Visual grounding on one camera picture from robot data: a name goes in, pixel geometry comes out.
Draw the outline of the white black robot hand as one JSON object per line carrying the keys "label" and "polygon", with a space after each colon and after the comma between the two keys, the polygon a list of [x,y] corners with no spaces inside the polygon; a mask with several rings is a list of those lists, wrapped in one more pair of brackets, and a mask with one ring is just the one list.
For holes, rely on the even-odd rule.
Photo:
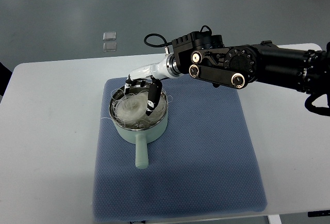
{"label": "white black robot hand", "polygon": [[159,63],[153,63],[132,70],[124,85],[124,93],[129,94],[130,88],[137,84],[137,82],[149,82],[146,115],[150,116],[159,104],[162,80],[168,78],[178,78],[183,74],[177,68],[175,58],[173,55],[166,56]]}

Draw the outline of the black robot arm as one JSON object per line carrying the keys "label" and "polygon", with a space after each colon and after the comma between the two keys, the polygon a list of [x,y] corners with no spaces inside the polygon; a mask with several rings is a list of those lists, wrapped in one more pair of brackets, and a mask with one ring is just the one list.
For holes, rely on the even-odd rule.
{"label": "black robot arm", "polygon": [[294,50],[276,46],[272,41],[226,47],[221,35],[210,27],[176,38],[163,40],[159,47],[172,46],[174,71],[210,82],[214,87],[242,89],[254,81],[294,89],[308,94],[305,108],[329,116],[329,106],[313,102],[329,96],[329,49]]}

